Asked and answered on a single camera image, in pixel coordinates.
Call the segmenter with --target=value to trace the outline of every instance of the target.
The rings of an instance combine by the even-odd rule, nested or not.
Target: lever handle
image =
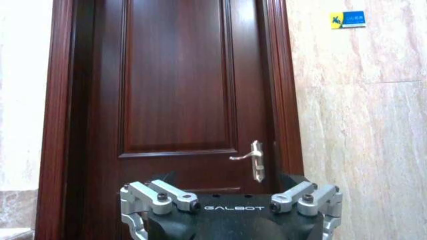
[[[251,144],[251,152],[246,154],[244,156],[231,156],[230,160],[243,160],[248,157],[252,158],[252,175],[254,180],[256,180],[259,183],[263,181],[266,177],[266,170],[264,170],[264,153],[263,153],[263,147],[262,143],[255,140]]]

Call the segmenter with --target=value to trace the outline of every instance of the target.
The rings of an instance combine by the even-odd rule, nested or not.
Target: wooden door frame
[[[286,0],[256,0],[278,172],[304,174]],[[35,238],[83,222],[95,0],[53,0]]]

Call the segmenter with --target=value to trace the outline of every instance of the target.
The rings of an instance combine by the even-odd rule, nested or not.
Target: wall sign
[[[363,11],[344,11],[331,13],[331,29],[366,27],[366,14]]]

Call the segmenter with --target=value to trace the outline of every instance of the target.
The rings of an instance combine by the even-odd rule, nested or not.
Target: door handle
[[[256,180],[259,183],[263,181],[266,177],[266,170],[264,170],[264,153],[263,153],[263,144],[255,140],[251,143],[251,152],[244,156],[231,156],[230,160],[243,160],[248,157],[252,158],[252,175],[254,180]]]

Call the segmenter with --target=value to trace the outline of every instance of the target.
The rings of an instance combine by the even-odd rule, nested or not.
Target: door
[[[255,0],[97,0],[95,8],[83,232],[125,239],[124,183],[175,171],[181,189],[274,191],[270,89]],[[251,159],[230,160],[255,140],[262,183]]]

